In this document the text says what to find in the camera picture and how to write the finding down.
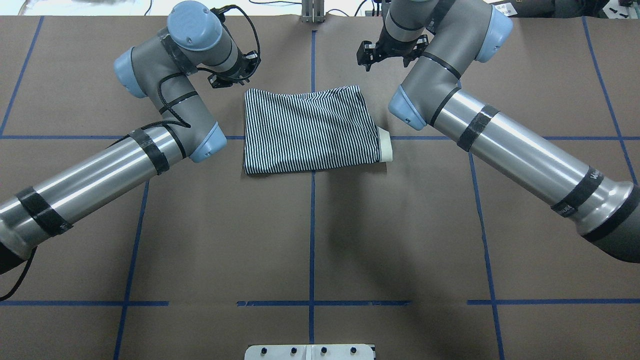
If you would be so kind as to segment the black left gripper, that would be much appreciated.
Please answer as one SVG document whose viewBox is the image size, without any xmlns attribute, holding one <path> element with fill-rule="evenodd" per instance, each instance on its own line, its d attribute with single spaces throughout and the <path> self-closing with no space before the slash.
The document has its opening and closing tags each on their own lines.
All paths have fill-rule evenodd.
<svg viewBox="0 0 640 360">
<path fill-rule="evenodd" d="M 224 89 L 232 87 L 236 81 L 249 81 L 258 70 L 261 63 L 261 53 L 257 50 L 242 54 L 238 57 L 238 69 L 235 70 L 230 79 L 224 76 L 211 74 L 207 77 L 212 89 Z"/>
</svg>

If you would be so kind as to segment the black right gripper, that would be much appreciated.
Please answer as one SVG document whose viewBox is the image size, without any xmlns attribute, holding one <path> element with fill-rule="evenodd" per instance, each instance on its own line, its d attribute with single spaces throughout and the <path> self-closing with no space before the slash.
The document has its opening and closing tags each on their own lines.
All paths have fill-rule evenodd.
<svg viewBox="0 0 640 360">
<path fill-rule="evenodd" d="M 387 30 L 382 30 L 377 43 L 372 41 L 362 41 L 356 51 L 356 61 L 359 66 L 363 66 L 366 72 L 371 70 L 373 64 L 383 60 L 400 57 L 403 63 L 410 63 L 418 59 L 429 40 L 426 34 L 421 34 L 410 41 L 400 41 L 393 38 Z"/>
</svg>

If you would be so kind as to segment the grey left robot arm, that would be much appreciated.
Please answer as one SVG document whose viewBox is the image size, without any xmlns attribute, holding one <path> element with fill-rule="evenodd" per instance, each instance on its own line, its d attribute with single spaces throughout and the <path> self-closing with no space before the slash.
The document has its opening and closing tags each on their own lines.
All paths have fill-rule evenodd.
<svg viewBox="0 0 640 360">
<path fill-rule="evenodd" d="M 260 51 L 242 52 L 225 25 L 235 4 L 178 3 L 157 34 L 120 55 L 114 73 L 136 98 L 148 98 L 161 119 L 1 205 L 1 272 L 29 265 L 39 244 L 64 234 L 94 211 L 188 158 L 199 163 L 227 138 L 189 80 L 208 73 L 213 89 L 246 84 Z"/>
</svg>

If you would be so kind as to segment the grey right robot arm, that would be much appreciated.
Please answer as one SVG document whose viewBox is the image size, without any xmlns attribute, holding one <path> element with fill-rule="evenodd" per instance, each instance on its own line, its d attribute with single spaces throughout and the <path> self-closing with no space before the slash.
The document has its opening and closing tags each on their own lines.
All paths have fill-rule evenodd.
<svg viewBox="0 0 640 360">
<path fill-rule="evenodd" d="M 578 234 L 623 262 L 640 260 L 639 187 L 616 182 L 458 84 L 510 36 L 510 18 L 482 0 L 393 0 L 377 42 L 362 41 L 357 62 L 414 62 L 388 110 L 415 130 L 432 126 L 572 220 Z"/>
</svg>

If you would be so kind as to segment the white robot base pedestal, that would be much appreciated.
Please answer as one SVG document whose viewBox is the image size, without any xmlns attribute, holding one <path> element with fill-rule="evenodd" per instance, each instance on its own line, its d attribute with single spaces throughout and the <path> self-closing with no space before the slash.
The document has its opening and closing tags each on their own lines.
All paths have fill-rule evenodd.
<svg viewBox="0 0 640 360">
<path fill-rule="evenodd" d="M 247 347 L 245 360 L 375 360 L 375 346 L 346 344 L 261 344 Z"/>
</svg>

